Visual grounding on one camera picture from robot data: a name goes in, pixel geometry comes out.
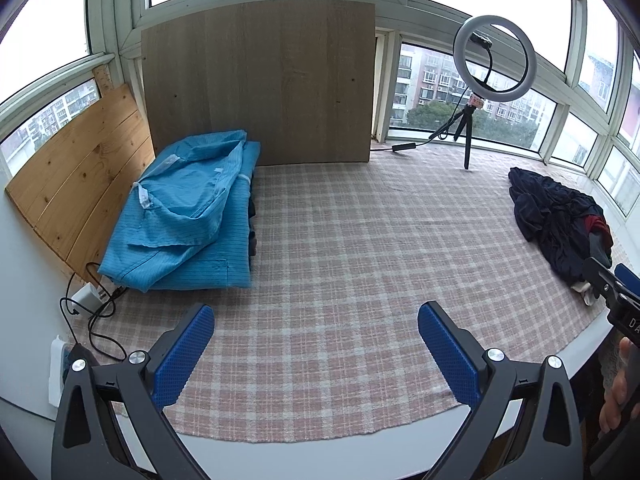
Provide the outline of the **person's right hand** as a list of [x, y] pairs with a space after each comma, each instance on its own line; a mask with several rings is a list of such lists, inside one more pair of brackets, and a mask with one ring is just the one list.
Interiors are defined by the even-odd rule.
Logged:
[[618, 367], [612, 384], [605, 389], [604, 404], [599, 415], [600, 437], [620, 426], [622, 409], [629, 399], [627, 379], [629, 356], [635, 348], [634, 344], [627, 337], [620, 338], [617, 352], [620, 366]]

